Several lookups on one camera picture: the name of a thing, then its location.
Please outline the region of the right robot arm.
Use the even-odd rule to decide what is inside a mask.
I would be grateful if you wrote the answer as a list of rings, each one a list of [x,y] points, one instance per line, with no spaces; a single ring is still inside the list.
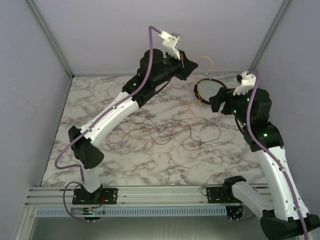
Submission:
[[[262,167],[272,201],[254,190],[242,176],[225,179],[223,190],[228,200],[244,203],[260,221],[269,240],[285,240],[311,232],[320,226],[320,218],[311,214],[294,184],[286,159],[284,142],[270,120],[272,101],[264,89],[235,95],[233,88],[221,87],[210,97],[212,112],[234,115],[238,128]]]

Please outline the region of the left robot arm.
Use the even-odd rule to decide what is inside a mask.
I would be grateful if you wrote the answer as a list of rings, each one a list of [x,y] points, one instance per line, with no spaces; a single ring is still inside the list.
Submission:
[[[122,87],[114,101],[91,122],[68,130],[73,155],[80,161],[83,174],[80,188],[74,191],[73,204],[98,204],[106,199],[99,174],[99,165],[104,159],[99,146],[105,137],[155,96],[158,86],[166,86],[173,77],[185,81],[198,67],[184,51],[178,53],[179,58],[175,58],[159,49],[153,49],[152,56],[146,51],[136,75]]]

